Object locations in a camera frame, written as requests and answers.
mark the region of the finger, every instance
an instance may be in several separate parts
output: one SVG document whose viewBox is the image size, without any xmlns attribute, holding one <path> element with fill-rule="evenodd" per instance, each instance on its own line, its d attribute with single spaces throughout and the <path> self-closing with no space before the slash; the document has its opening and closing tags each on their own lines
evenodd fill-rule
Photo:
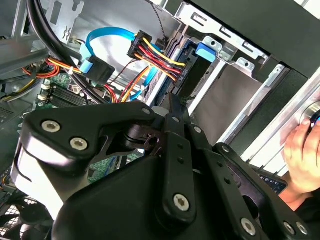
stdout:
<svg viewBox="0 0 320 240">
<path fill-rule="evenodd" d="M 307 170 L 317 167 L 318 147 L 320 143 L 320 121 L 314 125 L 306 138 L 303 148 L 303 164 Z"/>
<path fill-rule="evenodd" d="M 294 141 L 295 134 L 298 127 L 296 127 L 288 136 L 284 144 L 284 161 L 287 162 L 291 159 L 291 147 Z"/>
<path fill-rule="evenodd" d="M 302 124 L 298 127 L 291 145 L 291 164 L 293 166 L 299 165 L 303 160 L 304 145 L 307 133 L 310 127 L 310 120 L 303 120 Z"/>
</svg>

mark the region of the hand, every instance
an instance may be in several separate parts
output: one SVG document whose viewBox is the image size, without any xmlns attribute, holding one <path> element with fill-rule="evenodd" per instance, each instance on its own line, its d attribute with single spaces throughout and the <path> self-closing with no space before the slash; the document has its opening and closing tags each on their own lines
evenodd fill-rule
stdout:
<svg viewBox="0 0 320 240">
<path fill-rule="evenodd" d="M 290 173 L 291 187 L 298 194 L 313 192 L 320 188 L 320 121 L 310 128 L 305 119 L 286 140 L 284 160 Z"/>
</svg>

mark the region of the screw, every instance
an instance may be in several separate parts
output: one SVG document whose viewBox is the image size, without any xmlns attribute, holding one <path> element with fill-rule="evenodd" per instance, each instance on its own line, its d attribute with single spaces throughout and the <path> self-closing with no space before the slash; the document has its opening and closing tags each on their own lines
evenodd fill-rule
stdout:
<svg viewBox="0 0 320 240">
<path fill-rule="evenodd" d="M 41 124 L 41 127 L 43 130 L 45 130 L 48 133 L 56 133 L 56 132 L 59 132 L 61 129 L 59 123 L 57 123 L 56 121 L 50 121 L 50 120 L 44 121 Z"/>
<path fill-rule="evenodd" d="M 226 153 L 230 153 L 230 150 L 226 147 L 226 146 L 222 146 L 223 151 L 225 151 Z"/>
<path fill-rule="evenodd" d="M 201 129 L 200 129 L 200 127 L 197 127 L 197 126 L 194 127 L 194 130 L 195 130 L 198 134 L 200 134 L 200 133 L 202 132 Z"/>
<path fill-rule="evenodd" d="M 251 221 L 249 221 L 246 218 L 242 218 L 241 219 L 241 225 L 243 227 L 243 229 L 251 236 L 256 235 L 256 228 L 255 226 L 252 224 Z"/>
<path fill-rule="evenodd" d="M 87 149 L 88 143 L 86 140 L 80 138 L 80 137 L 75 137 L 71 139 L 70 145 L 73 149 L 78 150 L 78 151 L 83 151 Z"/>
<path fill-rule="evenodd" d="M 145 114 L 150 114 L 150 111 L 146 108 L 142 108 L 142 111 L 145 113 Z"/>
<path fill-rule="evenodd" d="M 305 228 L 305 226 L 303 226 L 303 225 L 301 224 L 301 222 L 297 222 L 297 223 L 296 223 L 296 226 L 298 227 L 298 229 L 299 229 L 304 235 L 308 235 L 307 229 Z"/>
<path fill-rule="evenodd" d="M 296 234 L 295 230 L 293 229 L 293 227 L 289 223 L 284 221 L 283 224 L 284 224 L 285 228 L 289 231 L 289 233 L 291 233 L 292 235 Z"/>
<path fill-rule="evenodd" d="M 173 197 L 173 202 L 174 205 L 181 211 L 186 212 L 189 210 L 189 201 L 188 199 L 181 195 L 181 194 L 176 194 Z"/>
<path fill-rule="evenodd" d="M 176 121 L 177 123 L 180 122 L 180 120 L 178 118 L 176 118 L 175 116 L 172 118 L 174 121 Z"/>
</svg>

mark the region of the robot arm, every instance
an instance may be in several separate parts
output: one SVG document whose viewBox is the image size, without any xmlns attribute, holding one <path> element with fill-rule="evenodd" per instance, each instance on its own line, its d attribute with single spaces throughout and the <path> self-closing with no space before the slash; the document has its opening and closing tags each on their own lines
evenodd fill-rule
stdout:
<svg viewBox="0 0 320 240">
<path fill-rule="evenodd" d="M 130 102 L 25 118 L 11 177 L 48 208 L 52 239 L 310 239 L 228 145 L 212 148 L 177 97 L 169 103 L 165 116 Z M 135 149 L 145 156 L 88 184 L 90 164 Z"/>
</svg>

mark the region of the black cable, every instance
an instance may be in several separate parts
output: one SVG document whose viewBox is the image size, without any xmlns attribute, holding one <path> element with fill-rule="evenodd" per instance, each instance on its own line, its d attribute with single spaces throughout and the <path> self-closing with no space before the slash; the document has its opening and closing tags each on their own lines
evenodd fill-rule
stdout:
<svg viewBox="0 0 320 240">
<path fill-rule="evenodd" d="M 155 12 L 158 20 L 159 20 L 159 23 L 160 23 L 160 26 L 161 26 L 161 31 L 162 31 L 162 34 L 163 34 L 163 43 L 164 43 L 164 49 L 167 48 L 167 41 L 166 41 L 166 34 L 165 34 L 165 29 L 164 29 L 164 26 L 162 25 L 162 21 L 161 21 L 161 18 L 157 12 L 157 9 L 155 8 L 154 4 L 152 2 L 150 2 L 151 4 L 151 7 L 153 9 L 153 11 Z"/>
<path fill-rule="evenodd" d="M 65 47 L 59 41 L 57 36 L 53 33 L 49 23 L 44 15 L 41 3 L 39 0 L 26 0 L 26 8 L 30 23 L 43 42 L 43 44 L 52 52 L 55 57 L 70 66 L 76 67 L 71 57 L 67 54 Z M 100 97 L 88 84 L 85 78 L 76 74 L 70 75 L 71 79 L 82 89 L 97 104 L 104 104 L 106 101 Z"/>
</svg>

